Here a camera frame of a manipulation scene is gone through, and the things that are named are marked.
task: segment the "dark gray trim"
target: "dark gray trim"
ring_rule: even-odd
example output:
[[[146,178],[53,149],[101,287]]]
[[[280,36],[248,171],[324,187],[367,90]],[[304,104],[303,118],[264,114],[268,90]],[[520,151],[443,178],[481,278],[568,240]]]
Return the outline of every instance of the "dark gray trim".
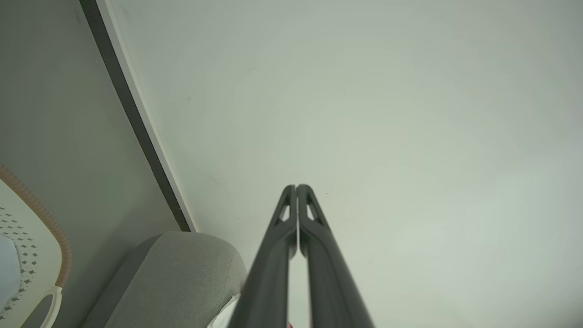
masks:
[[[111,40],[107,34],[106,26],[103,23],[103,19],[101,18],[101,13],[99,12],[97,2],[95,0],[79,0],[79,2],[81,3],[81,7],[83,7],[83,12],[85,13],[85,17],[87,18],[87,22],[89,23],[89,27],[93,33],[93,38],[97,43],[97,48],[99,48],[101,57],[105,62],[107,71],[109,72],[111,81],[115,87],[115,91],[117,92],[118,97],[120,97],[125,114],[128,116],[129,122],[132,124],[134,133],[138,138],[140,146],[146,155],[146,159],[150,164],[150,167],[152,168],[152,172],[154,173],[154,177],[158,182],[158,186],[160,186],[160,189],[164,194],[164,198],[172,210],[172,214],[174,214],[174,218],[176,219],[176,222],[178,222],[180,229],[182,231],[190,231],[186,218],[184,217],[184,213],[182,212],[180,204],[178,203],[176,195],[174,194],[174,190],[172,190],[172,186],[170,185],[168,177],[162,168],[162,164],[160,163],[158,154],[154,149],[152,140],[150,139],[146,127],[144,126],[142,117],[138,112],[134,97],[129,90],[128,83],[125,80],[124,73],[121,70],[120,62],[115,55],[115,51],[111,45]]]

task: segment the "sofa armrest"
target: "sofa armrest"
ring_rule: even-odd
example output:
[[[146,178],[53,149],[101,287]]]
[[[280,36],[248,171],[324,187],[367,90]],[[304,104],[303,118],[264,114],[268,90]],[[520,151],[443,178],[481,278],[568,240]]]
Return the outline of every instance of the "sofa armrest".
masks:
[[[134,252],[126,262],[135,265],[140,257],[143,261],[121,298],[118,274],[127,276],[125,262],[83,328],[205,328],[231,296],[241,292],[247,276],[237,250],[204,233],[167,232],[155,239],[145,256],[144,247]],[[117,290],[118,301],[111,316],[104,317],[108,311],[100,308],[111,309],[111,302],[116,302],[110,287]]]

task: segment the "white laundry basket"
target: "white laundry basket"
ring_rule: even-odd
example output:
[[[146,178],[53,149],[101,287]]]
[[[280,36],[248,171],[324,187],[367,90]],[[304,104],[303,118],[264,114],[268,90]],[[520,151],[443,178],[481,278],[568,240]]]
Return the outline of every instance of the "white laundry basket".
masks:
[[[19,292],[0,311],[0,328],[22,326],[47,295],[52,303],[41,327],[51,327],[71,270],[71,248],[52,215],[2,164],[0,234],[14,241],[21,276]]]

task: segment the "white cloth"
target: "white cloth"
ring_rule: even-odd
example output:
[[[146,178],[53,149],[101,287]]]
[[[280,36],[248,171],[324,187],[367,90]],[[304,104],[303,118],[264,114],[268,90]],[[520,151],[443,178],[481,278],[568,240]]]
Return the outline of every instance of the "white cloth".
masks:
[[[12,239],[0,235],[0,305],[18,293],[20,262]]]
[[[233,312],[237,307],[239,296],[241,296],[241,294],[231,297],[231,299],[229,299],[229,301],[223,306],[219,314],[210,321],[206,328],[227,328],[229,321],[231,321]]]

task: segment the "gray wall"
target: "gray wall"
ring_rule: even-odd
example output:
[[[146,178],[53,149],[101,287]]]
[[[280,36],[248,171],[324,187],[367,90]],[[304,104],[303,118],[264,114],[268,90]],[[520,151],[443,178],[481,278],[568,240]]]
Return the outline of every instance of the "gray wall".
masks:
[[[0,162],[69,236],[55,327],[77,327],[129,250],[178,226],[79,2],[4,0],[0,24]]]

